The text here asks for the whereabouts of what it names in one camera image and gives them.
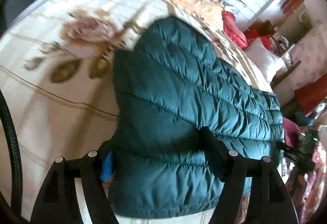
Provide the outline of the dark green puffer jacket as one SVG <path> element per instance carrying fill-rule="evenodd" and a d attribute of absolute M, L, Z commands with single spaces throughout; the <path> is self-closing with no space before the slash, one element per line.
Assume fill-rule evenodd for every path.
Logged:
<path fill-rule="evenodd" d="M 223 184 L 207 164 L 202 127 L 246 158 L 280 162 L 276 95 L 247 84 L 183 20 L 156 20 L 133 51 L 118 50 L 114 88 L 112 205 L 120 216 L 171 218 L 216 206 Z"/>

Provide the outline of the maroon velvet blanket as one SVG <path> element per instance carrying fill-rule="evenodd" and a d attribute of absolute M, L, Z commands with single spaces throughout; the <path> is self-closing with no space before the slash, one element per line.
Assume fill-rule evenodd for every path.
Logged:
<path fill-rule="evenodd" d="M 307 223 L 325 197 L 326 147 L 320 141 L 317 130 L 299 127 L 285 117 L 283 127 L 286 145 L 308 155 L 309 161 L 314 163 L 313 170 L 305 173 L 295 165 L 286 181 L 299 223 Z"/>

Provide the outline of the white satin pillow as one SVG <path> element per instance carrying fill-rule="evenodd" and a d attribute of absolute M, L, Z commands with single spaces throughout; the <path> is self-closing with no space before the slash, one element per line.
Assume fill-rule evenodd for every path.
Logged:
<path fill-rule="evenodd" d="M 279 56 L 266 49 L 260 38 L 245 49 L 246 55 L 254 62 L 262 72 L 268 83 L 271 83 L 276 73 L 285 65 Z"/>

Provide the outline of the wooden bedside chair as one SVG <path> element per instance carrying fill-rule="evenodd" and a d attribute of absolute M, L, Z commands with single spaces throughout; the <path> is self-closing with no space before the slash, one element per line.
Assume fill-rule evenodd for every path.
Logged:
<path fill-rule="evenodd" d="M 248 47 L 260 38 L 264 47 L 271 51 L 273 54 L 282 58 L 285 65 L 276 73 L 271 83 L 272 88 L 281 84 L 300 64 L 301 62 L 292 62 L 290 51 L 292 46 L 289 41 L 277 32 L 277 29 L 271 24 L 270 21 L 255 22 L 245 31 Z"/>

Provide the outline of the floral cream bedspread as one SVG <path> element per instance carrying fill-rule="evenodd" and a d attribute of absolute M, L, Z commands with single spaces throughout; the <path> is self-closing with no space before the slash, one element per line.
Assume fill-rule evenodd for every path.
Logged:
<path fill-rule="evenodd" d="M 173 0 L 37 0 L 1 37 L 1 91 L 15 125 L 23 172 L 22 217 L 30 219 L 54 159 L 80 158 L 109 140 L 119 109 L 106 43 L 73 41 L 63 25 L 82 16 L 107 19 L 132 50 L 156 19 L 176 16 L 213 40 L 218 56 L 254 88 L 271 91 L 255 64 L 224 33 L 221 18 L 203 20 Z"/>

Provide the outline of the red pillow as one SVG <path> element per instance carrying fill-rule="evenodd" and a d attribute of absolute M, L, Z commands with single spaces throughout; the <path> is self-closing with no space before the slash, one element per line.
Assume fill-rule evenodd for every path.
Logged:
<path fill-rule="evenodd" d="M 226 35 L 242 50 L 248 47 L 247 38 L 236 26 L 236 17 L 229 11 L 222 12 L 223 30 Z"/>

